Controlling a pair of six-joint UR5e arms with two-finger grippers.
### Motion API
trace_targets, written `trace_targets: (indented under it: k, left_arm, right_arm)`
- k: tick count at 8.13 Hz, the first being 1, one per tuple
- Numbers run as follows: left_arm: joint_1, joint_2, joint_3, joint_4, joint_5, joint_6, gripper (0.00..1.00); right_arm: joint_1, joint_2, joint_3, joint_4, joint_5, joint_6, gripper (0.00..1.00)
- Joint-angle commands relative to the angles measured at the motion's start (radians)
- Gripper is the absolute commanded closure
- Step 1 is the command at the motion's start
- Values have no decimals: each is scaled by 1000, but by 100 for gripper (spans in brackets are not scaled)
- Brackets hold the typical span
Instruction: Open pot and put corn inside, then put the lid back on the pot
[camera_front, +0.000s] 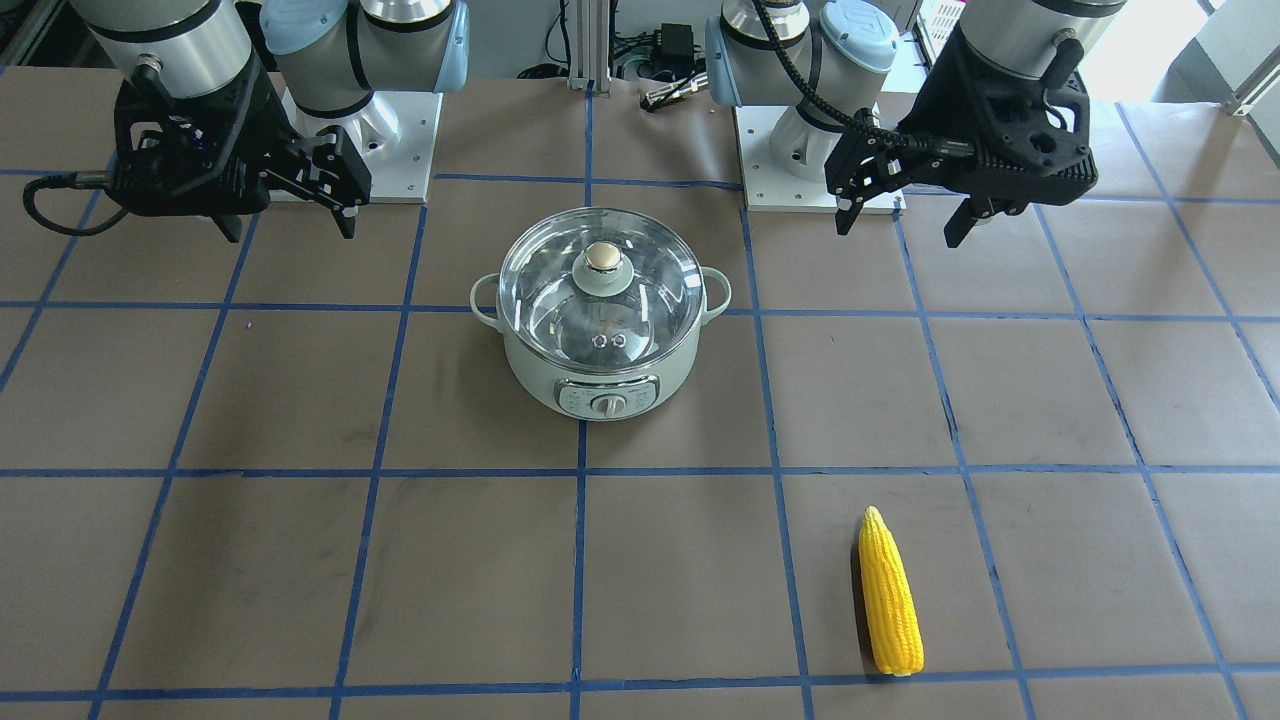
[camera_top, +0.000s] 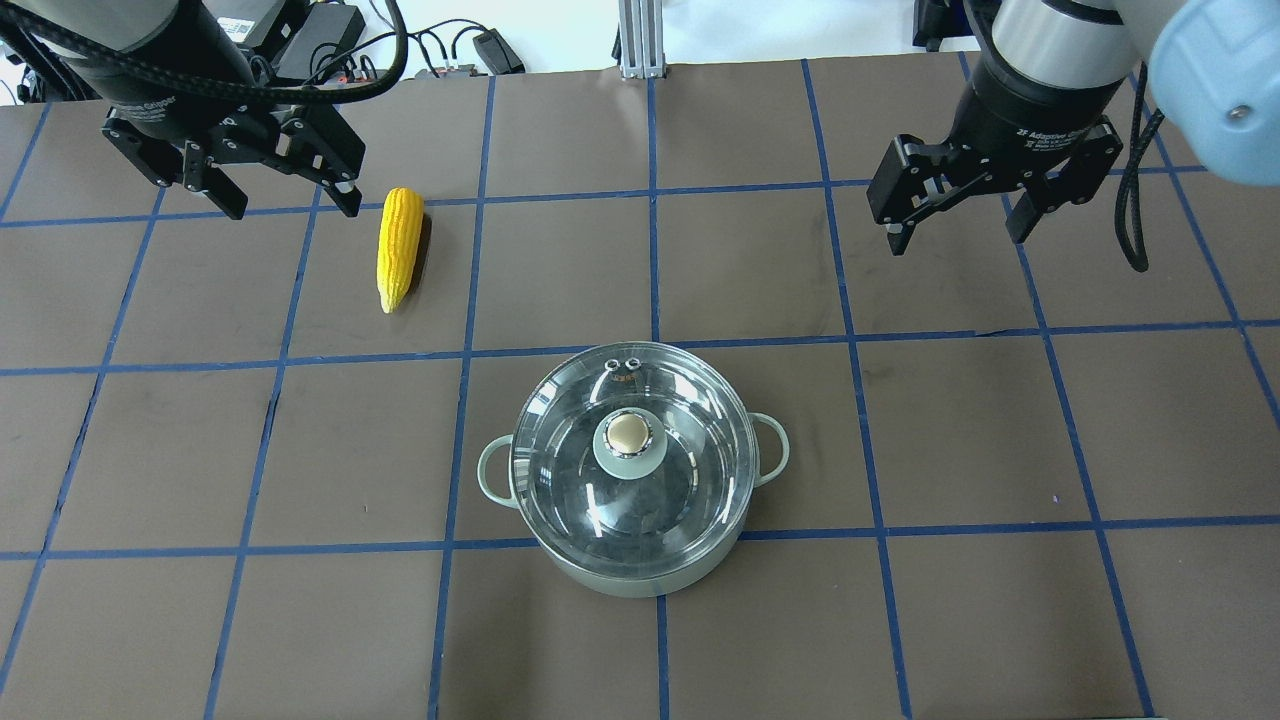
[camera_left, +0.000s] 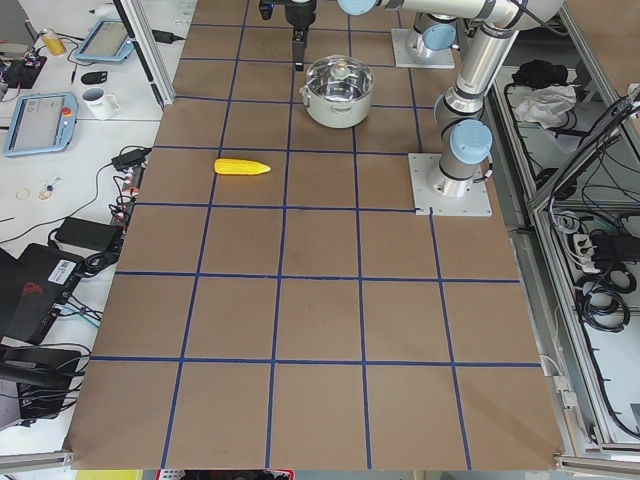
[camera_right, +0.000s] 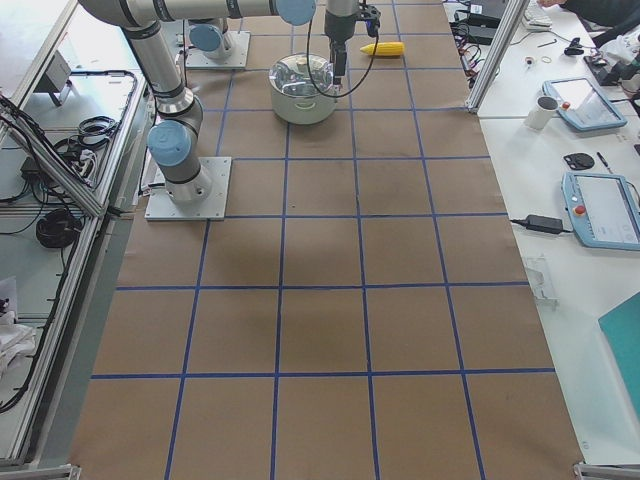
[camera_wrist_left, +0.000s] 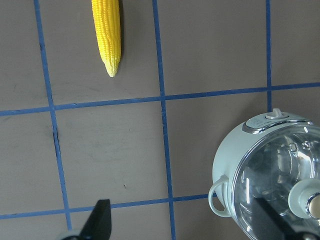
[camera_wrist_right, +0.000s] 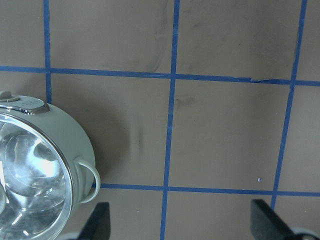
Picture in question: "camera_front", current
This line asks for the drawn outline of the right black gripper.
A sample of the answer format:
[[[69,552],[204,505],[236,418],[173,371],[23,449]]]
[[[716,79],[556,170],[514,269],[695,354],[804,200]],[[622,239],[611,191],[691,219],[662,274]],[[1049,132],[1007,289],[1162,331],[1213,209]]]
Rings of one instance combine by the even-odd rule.
[[[229,243],[273,193],[334,213],[353,240],[372,173],[340,126],[301,135],[265,72],[241,72],[200,97],[178,99],[157,72],[132,72],[114,106],[116,165],[109,197],[140,217],[210,217]]]

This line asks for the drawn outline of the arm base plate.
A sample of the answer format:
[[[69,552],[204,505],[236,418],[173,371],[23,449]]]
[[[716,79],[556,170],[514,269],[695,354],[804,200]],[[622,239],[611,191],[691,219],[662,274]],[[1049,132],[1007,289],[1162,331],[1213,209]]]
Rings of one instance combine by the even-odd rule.
[[[289,90],[282,102],[292,126],[305,135],[332,124],[346,128],[370,169],[374,204],[424,205],[443,99],[440,94],[375,92],[369,105],[340,119],[302,113]]]
[[[826,160],[838,135],[813,126],[796,108],[736,108],[733,118],[749,211],[835,213]]]

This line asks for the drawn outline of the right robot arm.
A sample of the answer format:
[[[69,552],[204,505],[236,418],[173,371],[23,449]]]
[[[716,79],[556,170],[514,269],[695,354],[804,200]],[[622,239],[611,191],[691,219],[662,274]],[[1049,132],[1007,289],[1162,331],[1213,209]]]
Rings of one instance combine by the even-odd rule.
[[[230,242],[288,195],[346,238],[374,202],[425,202],[442,100],[465,86],[463,1],[77,1],[124,79],[115,163],[63,184]]]

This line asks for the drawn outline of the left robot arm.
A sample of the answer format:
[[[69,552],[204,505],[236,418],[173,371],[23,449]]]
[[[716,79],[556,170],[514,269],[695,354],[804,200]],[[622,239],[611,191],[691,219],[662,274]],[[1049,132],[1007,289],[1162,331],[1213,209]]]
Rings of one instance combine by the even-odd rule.
[[[846,234],[873,199],[909,184],[960,193],[943,237],[1030,205],[1066,206],[1100,169],[1079,67],[1120,1],[966,1],[915,99],[881,126],[873,106],[900,33],[869,1],[724,1],[703,51],[713,100],[783,108],[774,151],[824,186]]]

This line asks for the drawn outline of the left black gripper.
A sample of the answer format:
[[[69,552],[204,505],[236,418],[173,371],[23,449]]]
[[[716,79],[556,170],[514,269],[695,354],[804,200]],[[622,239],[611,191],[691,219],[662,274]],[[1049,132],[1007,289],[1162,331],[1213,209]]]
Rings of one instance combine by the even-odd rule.
[[[908,114],[891,129],[850,126],[828,156],[836,234],[850,233],[867,200],[913,183],[972,197],[945,224],[948,249],[995,206],[1079,199],[1098,179],[1078,73],[1084,54],[1079,20],[1024,31],[959,23]]]

